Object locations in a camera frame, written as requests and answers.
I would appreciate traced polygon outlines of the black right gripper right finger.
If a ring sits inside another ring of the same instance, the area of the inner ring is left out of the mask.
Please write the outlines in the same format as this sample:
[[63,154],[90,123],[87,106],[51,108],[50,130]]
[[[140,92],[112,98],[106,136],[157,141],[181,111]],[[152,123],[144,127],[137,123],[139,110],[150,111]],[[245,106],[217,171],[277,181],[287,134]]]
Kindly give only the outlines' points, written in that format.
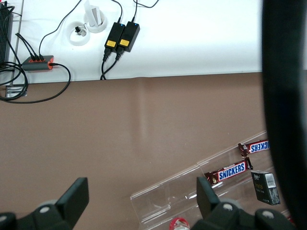
[[294,230],[295,226],[283,214],[273,209],[258,209],[254,215],[235,204],[221,202],[209,181],[198,177],[197,204],[202,215],[193,230]]

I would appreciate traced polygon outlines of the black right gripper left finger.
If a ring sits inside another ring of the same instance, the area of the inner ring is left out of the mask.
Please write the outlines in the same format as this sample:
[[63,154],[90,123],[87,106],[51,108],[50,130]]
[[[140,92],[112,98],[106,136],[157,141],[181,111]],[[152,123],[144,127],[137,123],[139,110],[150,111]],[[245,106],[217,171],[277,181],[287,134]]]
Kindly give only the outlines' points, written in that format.
[[17,218],[12,212],[1,213],[0,228],[2,230],[71,230],[88,203],[88,178],[80,177],[53,204],[43,204],[22,218]]

